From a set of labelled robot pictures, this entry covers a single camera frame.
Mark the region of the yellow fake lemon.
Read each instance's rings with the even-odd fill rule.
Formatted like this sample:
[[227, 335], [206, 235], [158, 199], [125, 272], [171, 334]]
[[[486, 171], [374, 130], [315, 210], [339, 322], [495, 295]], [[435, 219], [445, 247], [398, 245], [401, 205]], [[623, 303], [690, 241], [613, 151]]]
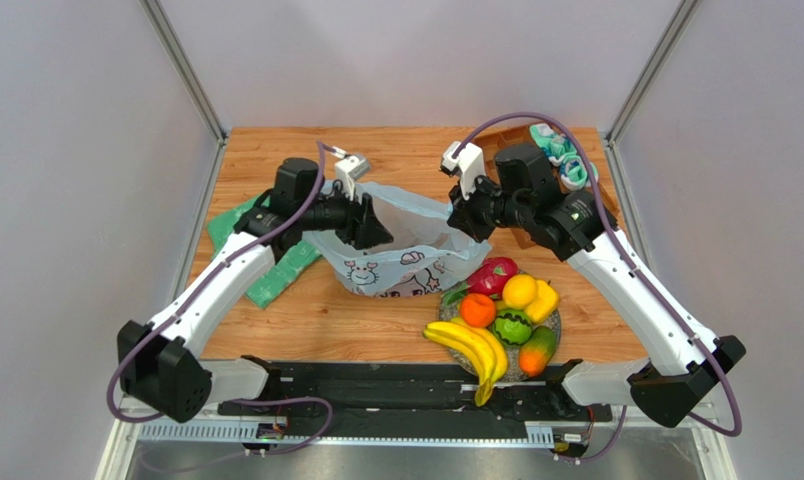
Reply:
[[502, 301], [510, 309], [523, 310], [533, 303], [538, 295], [537, 280], [528, 274], [511, 277], [503, 287]]

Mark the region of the red fake dragon fruit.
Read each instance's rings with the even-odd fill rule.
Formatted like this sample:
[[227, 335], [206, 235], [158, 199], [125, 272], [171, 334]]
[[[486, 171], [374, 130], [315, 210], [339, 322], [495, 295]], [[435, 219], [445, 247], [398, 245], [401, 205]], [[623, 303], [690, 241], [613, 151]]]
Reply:
[[482, 294], [492, 300], [500, 300], [505, 285], [518, 273], [519, 267], [514, 260], [508, 257], [488, 258], [466, 280], [448, 290], [442, 297], [441, 305], [454, 304], [468, 294]]

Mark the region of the orange fake fruit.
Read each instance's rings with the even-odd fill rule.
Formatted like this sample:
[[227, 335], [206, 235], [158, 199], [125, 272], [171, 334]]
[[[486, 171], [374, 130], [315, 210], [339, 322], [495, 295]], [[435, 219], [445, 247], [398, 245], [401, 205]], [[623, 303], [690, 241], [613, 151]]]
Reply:
[[470, 293], [459, 304], [462, 320], [475, 328], [486, 328], [492, 324], [497, 315], [495, 302], [487, 295]]

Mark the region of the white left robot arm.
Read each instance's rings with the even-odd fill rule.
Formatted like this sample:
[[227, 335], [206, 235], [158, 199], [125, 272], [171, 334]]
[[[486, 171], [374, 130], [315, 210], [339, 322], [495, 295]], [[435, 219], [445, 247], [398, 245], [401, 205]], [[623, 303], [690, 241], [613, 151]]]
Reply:
[[329, 192], [323, 162], [288, 158], [272, 188], [242, 213], [225, 244], [196, 280], [146, 323], [128, 321], [117, 337], [119, 367], [108, 390], [151, 407], [153, 416], [185, 423], [210, 403], [260, 398], [269, 364], [251, 356], [200, 360], [212, 333], [235, 303], [305, 232], [331, 231], [359, 250], [392, 241], [378, 219], [373, 198], [356, 182], [370, 170], [368, 160], [326, 146], [337, 157]]

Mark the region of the yellow fake bell pepper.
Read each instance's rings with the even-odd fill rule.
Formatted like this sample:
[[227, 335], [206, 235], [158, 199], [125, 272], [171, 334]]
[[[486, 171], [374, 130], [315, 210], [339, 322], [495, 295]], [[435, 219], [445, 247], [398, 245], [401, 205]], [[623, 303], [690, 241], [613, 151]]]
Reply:
[[548, 282], [537, 279], [535, 296], [523, 311], [533, 324], [540, 324], [557, 309], [559, 301], [558, 292]]

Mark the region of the green fake mango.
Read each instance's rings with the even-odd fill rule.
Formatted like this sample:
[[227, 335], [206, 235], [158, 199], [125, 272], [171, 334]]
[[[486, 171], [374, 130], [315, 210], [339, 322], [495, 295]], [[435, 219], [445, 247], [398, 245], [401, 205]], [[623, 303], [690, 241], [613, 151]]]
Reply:
[[558, 335], [551, 328], [536, 328], [518, 350], [518, 368], [528, 377], [541, 374], [554, 357], [558, 343]]

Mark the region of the green fake watermelon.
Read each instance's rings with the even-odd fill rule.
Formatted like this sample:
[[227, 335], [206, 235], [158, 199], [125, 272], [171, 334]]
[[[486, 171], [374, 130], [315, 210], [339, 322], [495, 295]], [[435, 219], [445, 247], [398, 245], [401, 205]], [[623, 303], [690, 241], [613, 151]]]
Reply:
[[504, 309], [497, 312], [490, 330], [502, 343], [520, 346], [532, 336], [533, 325], [523, 311]]

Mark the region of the light blue plastic bag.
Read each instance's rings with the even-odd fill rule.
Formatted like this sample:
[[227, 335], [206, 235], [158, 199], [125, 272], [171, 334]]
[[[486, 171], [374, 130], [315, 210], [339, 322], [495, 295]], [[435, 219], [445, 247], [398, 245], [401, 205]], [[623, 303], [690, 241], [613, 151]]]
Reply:
[[492, 250], [488, 242], [478, 243], [449, 227], [445, 203], [375, 182], [361, 183], [357, 191], [372, 196], [377, 217], [393, 242], [356, 250], [331, 231], [303, 236], [353, 294], [411, 297], [442, 292], [472, 275]]

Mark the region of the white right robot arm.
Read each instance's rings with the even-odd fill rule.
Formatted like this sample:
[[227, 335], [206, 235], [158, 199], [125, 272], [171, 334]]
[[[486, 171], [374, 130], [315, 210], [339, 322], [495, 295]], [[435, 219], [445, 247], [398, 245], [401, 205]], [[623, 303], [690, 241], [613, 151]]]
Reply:
[[592, 192], [563, 192], [537, 145], [506, 147], [495, 165], [497, 181], [472, 143], [454, 142], [443, 153], [441, 171], [458, 179], [449, 193], [449, 226], [477, 242], [497, 228], [524, 230], [589, 281], [648, 354], [620, 363], [572, 360], [555, 377], [554, 390], [576, 405], [635, 406], [661, 426], [678, 426], [716, 385], [727, 383], [746, 353], [742, 342], [692, 317], [646, 269]]

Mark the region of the yellow fake banana bunch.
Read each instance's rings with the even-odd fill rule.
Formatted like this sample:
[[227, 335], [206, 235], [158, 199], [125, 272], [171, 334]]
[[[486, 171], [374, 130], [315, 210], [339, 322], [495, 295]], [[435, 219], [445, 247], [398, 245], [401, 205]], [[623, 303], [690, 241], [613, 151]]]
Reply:
[[508, 355], [502, 343], [488, 330], [472, 327], [460, 316], [448, 321], [431, 322], [422, 335], [460, 353], [469, 361], [478, 378], [474, 403], [477, 407], [484, 406], [509, 368]]

